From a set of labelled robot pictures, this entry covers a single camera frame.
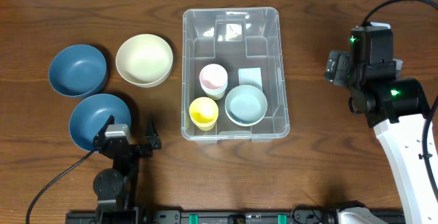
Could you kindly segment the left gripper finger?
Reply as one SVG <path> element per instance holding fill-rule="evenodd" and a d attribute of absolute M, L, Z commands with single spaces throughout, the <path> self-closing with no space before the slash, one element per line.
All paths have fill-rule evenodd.
<path fill-rule="evenodd" d="M 146 123 L 146 130 L 144 137 L 151 150 L 158 150 L 162 148 L 162 142 L 157 130 L 155 129 L 153 119 L 149 117 Z"/>
<path fill-rule="evenodd" d="M 105 124 L 102 126 L 102 128 L 99 130 L 99 132 L 96 134 L 97 138 L 104 138 L 105 137 L 105 132 L 108 128 L 109 125 L 113 125 L 114 124 L 114 116 L 110 115 L 108 117 L 108 119 L 106 120 Z"/>

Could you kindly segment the yellow cup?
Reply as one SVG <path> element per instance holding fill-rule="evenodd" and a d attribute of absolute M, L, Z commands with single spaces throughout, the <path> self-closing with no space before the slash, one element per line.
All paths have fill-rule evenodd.
<path fill-rule="evenodd" d="M 209 118 L 204 116 L 194 116 L 191 118 L 193 124 L 197 126 L 200 130 L 206 132 L 212 130 L 215 125 L 217 118 Z"/>
<path fill-rule="evenodd" d="M 199 97 L 191 102 L 189 113 L 195 123 L 212 123 L 218 118 L 218 105 L 209 97 Z"/>

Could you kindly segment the cream large bowl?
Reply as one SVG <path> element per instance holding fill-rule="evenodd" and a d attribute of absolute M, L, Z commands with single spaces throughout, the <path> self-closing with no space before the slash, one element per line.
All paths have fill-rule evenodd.
<path fill-rule="evenodd" d="M 139 34 L 120 46 L 116 54 L 116 69 L 130 84 L 151 88 L 168 78 L 173 60 L 172 48 L 163 38 Z"/>

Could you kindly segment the pink cup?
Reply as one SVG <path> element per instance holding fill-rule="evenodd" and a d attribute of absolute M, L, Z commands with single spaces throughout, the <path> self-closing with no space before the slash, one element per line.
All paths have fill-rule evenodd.
<path fill-rule="evenodd" d="M 222 88 L 228 81 L 226 69 L 219 64 L 208 64 L 199 75 L 202 86 L 210 90 Z"/>

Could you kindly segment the clear plastic storage container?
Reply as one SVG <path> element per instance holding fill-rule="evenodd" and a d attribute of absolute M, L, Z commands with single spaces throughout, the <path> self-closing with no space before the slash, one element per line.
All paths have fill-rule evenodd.
<path fill-rule="evenodd" d="M 268 101 L 264 118 L 242 127 L 233 123 L 218 100 L 215 127 L 200 130 L 191 121 L 189 106 L 205 96 L 199 74 L 208 64 L 219 64 L 228 73 L 227 90 L 239 86 L 238 70 L 260 68 L 263 93 Z M 289 134 L 289 110 L 283 69 L 279 13 L 265 8 L 189 9 L 183 14 L 181 134 L 197 143 L 249 139 L 270 142 Z"/>

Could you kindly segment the grey small bowl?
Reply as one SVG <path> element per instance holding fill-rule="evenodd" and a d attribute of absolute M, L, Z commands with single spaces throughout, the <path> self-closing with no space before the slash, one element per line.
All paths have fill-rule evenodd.
<path fill-rule="evenodd" d="M 240 85 L 226 96 L 224 110 L 236 125 L 249 127 L 260 122 L 266 115 L 268 101 L 264 93 L 255 86 Z"/>

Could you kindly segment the light blue cup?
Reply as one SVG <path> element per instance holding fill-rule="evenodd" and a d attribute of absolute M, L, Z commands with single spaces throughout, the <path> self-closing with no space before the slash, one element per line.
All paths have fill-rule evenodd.
<path fill-rule="evenodd" d="M 221 93 L 224 92 L 227 88 L 227 84 L 223 85 L 220 88 L 217 89 L 210 89 L 206 86 L 204 86 L 203 84 L 201 84 L 201 88 L 207 93 L 207 94 L 216 94 L 216 93 Z"/>

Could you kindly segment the cream white cup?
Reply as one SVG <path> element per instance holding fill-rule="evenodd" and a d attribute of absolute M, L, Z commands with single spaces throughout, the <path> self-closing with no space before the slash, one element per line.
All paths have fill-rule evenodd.
<path fill-rule="evenodd" d="M 211 91 L 206 91 L 206 90 L 205 90 L 205 94 L 206 94 L 210 99 L 213 99 L 213 100 L 219 100 L 219 99 L 223 98 L 224 95 L 225 95 L 225 92 L 226 92 L 225 90 L 220 91 L 220 92 L 211 92 Z"/>

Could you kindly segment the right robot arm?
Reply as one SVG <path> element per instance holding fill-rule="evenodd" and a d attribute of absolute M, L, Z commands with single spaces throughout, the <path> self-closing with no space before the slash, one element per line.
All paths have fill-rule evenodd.
<path fill-rule="evenodd" d="M 437 222 L 437 150 L 421 84 L 401 78 L 390 27 L 362 25 L 350 51 L 329 53 L 324 80 L 350 92 L 353 114 L 363 114 L 384 149 L 402 202 L 405 223 Z"/>

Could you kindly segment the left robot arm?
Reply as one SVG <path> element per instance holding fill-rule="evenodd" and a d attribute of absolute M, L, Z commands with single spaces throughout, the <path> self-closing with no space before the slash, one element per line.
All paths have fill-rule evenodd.
<path fill-rule="evenodd" d="M 112 168 L 98 173 L 93 190 L 98 198 L 98 209 L 107 211 L 128 210 L 133 207 L 138 183 L 141 158 L 150 158 L 162 143 L 152 119 L 146 124 L 141 144 L 131 143 L 131 132 L 126 124 L 115 124 L 111 115 L 93 138 L 94 148 L 113 160 Z"/>

